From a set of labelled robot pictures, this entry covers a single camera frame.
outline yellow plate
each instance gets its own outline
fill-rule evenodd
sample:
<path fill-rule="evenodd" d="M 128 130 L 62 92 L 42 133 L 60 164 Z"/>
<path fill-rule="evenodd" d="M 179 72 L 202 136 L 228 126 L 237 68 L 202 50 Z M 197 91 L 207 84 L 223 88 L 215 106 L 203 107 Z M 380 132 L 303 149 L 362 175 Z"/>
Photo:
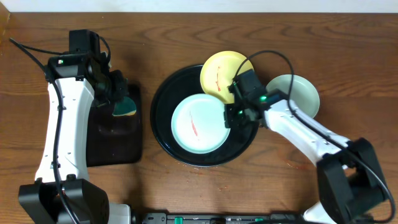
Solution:
<path fill-rule="evenodd" d="M 246 57 L 237 52 L 224 51 L 211 56 L 200 72 L 200 85 L 206 94 L 220 99 L 223 103 L 234 103 L 234 95 L 228 91 L 235 73 Z M 247 61 L 239 71 L 241 73 L 253 69 Z"/>

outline white wall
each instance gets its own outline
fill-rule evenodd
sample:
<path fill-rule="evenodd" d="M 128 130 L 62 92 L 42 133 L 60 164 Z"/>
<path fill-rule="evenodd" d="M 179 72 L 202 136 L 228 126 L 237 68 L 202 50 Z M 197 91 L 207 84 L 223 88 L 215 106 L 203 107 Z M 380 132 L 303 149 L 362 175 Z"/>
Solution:
<path fill-rule="evenodd" d="M 0 0 L 10 12 L 398 12 L 398 0 Z"/>

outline wooden table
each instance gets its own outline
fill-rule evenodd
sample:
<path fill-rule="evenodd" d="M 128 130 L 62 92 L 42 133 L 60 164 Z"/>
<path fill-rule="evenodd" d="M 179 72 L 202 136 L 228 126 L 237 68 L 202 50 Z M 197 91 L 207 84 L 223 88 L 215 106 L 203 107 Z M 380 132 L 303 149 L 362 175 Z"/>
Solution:
<path fill-rule="evenodd" d="M 68 31 L 91 29 L 111 46 L 112 64 L 142 85 L 144 151 L 137 164 L 89 168 L 110 201 L 140 212 L 268 213 L 305 211 L 318 200 L 315 169 L 287 140 L 260 129 L 237 159 L 186 166 L 157 143 L 149 121 L 158 86 L 174 71 L 222 50 L 245 55 L 275 49 L 321 96 L 316 120 L 350 139 L 365 137 L 398 198 L 398 15 L 13 13 L 4 38 L 41 49 L 68 49 Z M 0 45 L 0 222 L 31 223 L 20 185 L 39 167 L 49 115 L 42 71 L 10 42 Z M 48 55 L 34 53 L 43 63 Z M 253 64 L 264 83 L 288 73 L 272 55 Z M 389 214 L 384 203 L 373 210 Z"/>

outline black mat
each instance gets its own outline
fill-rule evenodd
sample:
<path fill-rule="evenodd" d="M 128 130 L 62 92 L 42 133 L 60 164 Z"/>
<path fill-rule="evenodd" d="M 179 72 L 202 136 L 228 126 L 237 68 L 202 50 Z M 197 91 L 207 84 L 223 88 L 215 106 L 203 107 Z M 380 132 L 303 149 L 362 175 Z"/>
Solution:
<path fill-rule="evenodd" d="M 142 155 L 141 95 L 129 85 L 129 97 L 137 112 L 133 116 L 112 116 L 114 105 L 91 108 L 88 117 L 86 162 L 88 167 L 138 162 Z"/>
<path fill-rule="evenodd" d="M 172 157 L 195 166 L 216 166 L 244 152 L 256 136 L 258 125 L 231 130 L 224 144 L 210 153 L 194 154 L 182 149 L 172 134 L 172 115 L 186 97 L 204 93 L 200 86 L 201 68 L 202 65 L 195 65 L 181 69 L 161 84 L 152 100 L 150 124 L 156 140 Z"/>

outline round black tray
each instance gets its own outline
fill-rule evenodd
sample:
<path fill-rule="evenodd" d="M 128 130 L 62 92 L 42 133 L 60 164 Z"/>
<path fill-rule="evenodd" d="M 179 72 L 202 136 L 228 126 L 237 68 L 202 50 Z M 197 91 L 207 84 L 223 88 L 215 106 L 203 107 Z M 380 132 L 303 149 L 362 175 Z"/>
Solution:
<path fill-rule="evenodd" d="M 181 148 L 175 141 L 171 120 L 178 104 L 186 97 L 204 93 L 200 85 L 202 65 L 183 68 L 169 76 L 157 90 L 150 108 L 150 125 L 156 140 L 172 157 L 195 166 L 217 166 L 237 158 L 256 136 L 258 125 L 232 129 L 227 140 L 213 152 L 194 154 Z"/>

